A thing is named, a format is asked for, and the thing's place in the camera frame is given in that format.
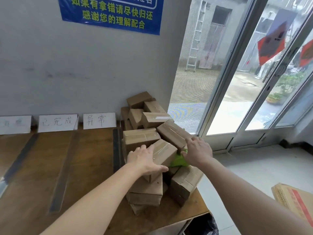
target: concrete courtyard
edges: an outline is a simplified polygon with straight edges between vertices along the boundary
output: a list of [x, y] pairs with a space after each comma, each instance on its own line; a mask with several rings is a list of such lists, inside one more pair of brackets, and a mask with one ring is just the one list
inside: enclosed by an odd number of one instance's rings
[[[168, 113], [189, 133], [197, 133], [219, 74], [208, 69], [177, 69]], [[263, 86], [253, 73], [236, 72], [208, 134], [235, 132]], [[248, 129], [264, 128], [280, 108], [264, 102]]]

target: black garbage bag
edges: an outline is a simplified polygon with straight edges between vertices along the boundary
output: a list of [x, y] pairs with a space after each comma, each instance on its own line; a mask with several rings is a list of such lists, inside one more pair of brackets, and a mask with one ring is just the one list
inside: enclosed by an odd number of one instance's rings
[[189, 235], [218, 235], [218, 228], [212, 214], [194, 218], [185, 230], [185, 234]]

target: red stripe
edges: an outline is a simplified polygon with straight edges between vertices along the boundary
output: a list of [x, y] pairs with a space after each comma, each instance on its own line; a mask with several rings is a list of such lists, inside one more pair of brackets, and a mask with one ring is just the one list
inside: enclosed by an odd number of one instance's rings
[[307, 221], [309, 222], [309, 224], [311, 225], [311, 227], [313, 227], [313, 220], [311, 215], [308, 212], [308, 209], [306, 208], [303, 200], [301, 199], [301, 196], [299, 195], [298, 191], [296, 191], [295, 189], [292, 189], [293, 193], [295, 194], [295, 197], [297, 198], [297, 201], [304, 213], [304, 215], [306, 216]]

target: person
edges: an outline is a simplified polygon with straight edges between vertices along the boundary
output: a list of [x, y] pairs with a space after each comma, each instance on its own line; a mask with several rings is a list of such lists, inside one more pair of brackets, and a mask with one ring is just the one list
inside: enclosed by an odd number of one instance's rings
[[[238, 177], [213, 158], [208, 143], [198, 137], [187, 138], [185, 160], [198, 167], [211, 181], [230, 217], [242, 235], [309, 235], [312, 228], [284, 206]], [[103, 235], [119, 203], [132, 184], [142, 175], [166, 172], [165, 166], [153, 163], [153, 145], [142, 145], [130, 152], [125, 166], [90, 191], [42, 235]]]

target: left hand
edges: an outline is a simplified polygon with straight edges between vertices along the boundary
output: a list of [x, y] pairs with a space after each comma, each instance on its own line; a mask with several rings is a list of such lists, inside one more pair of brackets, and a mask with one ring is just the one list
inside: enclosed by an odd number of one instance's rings
[[153, 162], [153, 149], [154, 145], [148, 148], [146, 145], [142, 145], [140, 148], [136, 148], [134, 152], [130, 151], [127, 156], [127, 164], [132, 163], [136, 165], [141, 170], [142, 175], [168, 171], [168, 167], [157, 165]]

